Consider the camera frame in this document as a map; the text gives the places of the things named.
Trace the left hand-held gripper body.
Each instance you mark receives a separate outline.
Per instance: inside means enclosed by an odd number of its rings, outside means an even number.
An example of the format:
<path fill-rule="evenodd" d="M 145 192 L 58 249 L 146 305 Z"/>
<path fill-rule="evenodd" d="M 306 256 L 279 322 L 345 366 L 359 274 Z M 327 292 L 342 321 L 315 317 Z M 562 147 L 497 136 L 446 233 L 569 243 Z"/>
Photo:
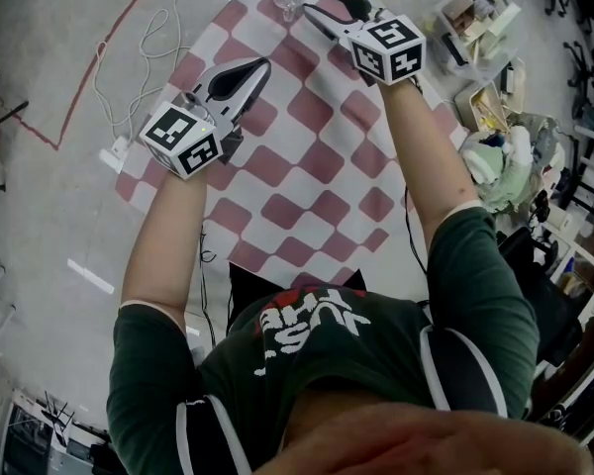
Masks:
<path fill-rule="evenodd" d="M 159 164 L 186 180 L 214 161 L 230 161 L 244 140 L 240 119 L 256 98 L 255 79 L 196 82 L 161 102 L 140 138 Z"/>

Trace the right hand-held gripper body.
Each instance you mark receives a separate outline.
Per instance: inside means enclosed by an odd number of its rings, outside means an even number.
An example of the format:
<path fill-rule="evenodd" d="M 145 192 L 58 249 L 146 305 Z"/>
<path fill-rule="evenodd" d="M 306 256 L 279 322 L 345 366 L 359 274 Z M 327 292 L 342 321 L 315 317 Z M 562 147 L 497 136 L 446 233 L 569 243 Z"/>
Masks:
<path fill-rule="evenodd" d="M 406 15 L 375 10 L 366 19 L 339 19 L 337 28 L 351 67 L 365 79 L 391 86 L 425 65 L 426 37 Z"/>

